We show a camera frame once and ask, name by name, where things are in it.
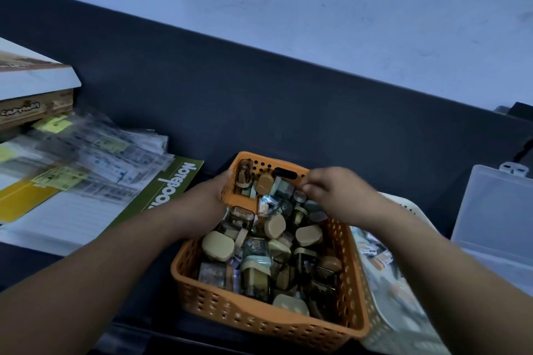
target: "orange plastic basket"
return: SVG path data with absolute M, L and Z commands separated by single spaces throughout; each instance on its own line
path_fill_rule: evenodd
M 243 151 L 231 164 L 234 172 L 230 183 L 223 191 L 223 201 L 229 206 L 238 205 L 257 212 L 257 199 L 233 193 L 235 170 L 239 161 L 247 158 L 254 161 L 253 172 L 256 178 L 262 172 L 281 167 L 298 174 L 298 179 L 287 180 L 297 184 L 301 177 L 309 173 L 309 170 L 295 164 Z M 327 229 L 329 238 L 335 242 L 337 256 L 343 261 L 341 286 L 337 298 L 337 310 L 343 325 L 278 309 L 267 303 L 192 279 L 190 276 L 193 271 L 200 266 L 201 238 L 185 242 L 172 262 L 171 271 L 177 281 L 183 309 L 231 327 L 289 339 L 327 352 L 338 349 L 350 338 L 364 338 L 369 332 L 370 323 L 364 304 L 360 258 L 350 227 L 329 219 Z

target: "hand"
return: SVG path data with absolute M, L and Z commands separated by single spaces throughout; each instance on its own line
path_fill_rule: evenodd
M 158 206 L 171 224 L 174 241 L 202 237 L 217 226 L 226 211 L 221 194 L 230 175 L 231 171 L 227 170 L 194 186 L 181 197 Z
M 298 187 L 340 222 L 368 231 L 383 224 L 398 206 L 342 167 L 311 170 Z

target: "dark table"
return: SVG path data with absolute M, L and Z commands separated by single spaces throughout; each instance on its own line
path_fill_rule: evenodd
M 77 103 L 169 135 L 170 151 L 206 161 L 205 177 L 239 150 L 346 166 L 415 202 L 448 237 L 472 166 L 511 160 L 533 135 L 517 118 L 71 0 L 2 0 L 0 36 L 73 65 L 83 84 Z M 279 348 L 181 312 L 169 273 L 177 249 L 139 281 L 119 325 L 156 334 L 152 353 L 164 353 L 163 343 Z M 57 260 L 7 245 L 0 258 L 1 288 Z M 341 352 L 364 350 L 350 342 Z

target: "clutter of small items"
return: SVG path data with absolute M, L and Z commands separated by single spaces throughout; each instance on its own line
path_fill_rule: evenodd
M 198 280 L 277 308 L 338 322 L 342 262 L 327 238 L 328 215 L 283 179 L 283 169 L 254 180 L 253 161 L 236 170 L 235 194 L 257 198 L 257 214 L 227 209 L 202 241 Z

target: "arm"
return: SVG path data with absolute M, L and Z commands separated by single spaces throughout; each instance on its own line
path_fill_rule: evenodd
M 87 353 L 163 249 L 220 222 L 227 176 L 142 212 L 0 294 L 0 353 Z
M 348 169 L 311 171 L 301 188 L 393 253 L 453 354 L 531 354 L 533 298 L 489 271 Z

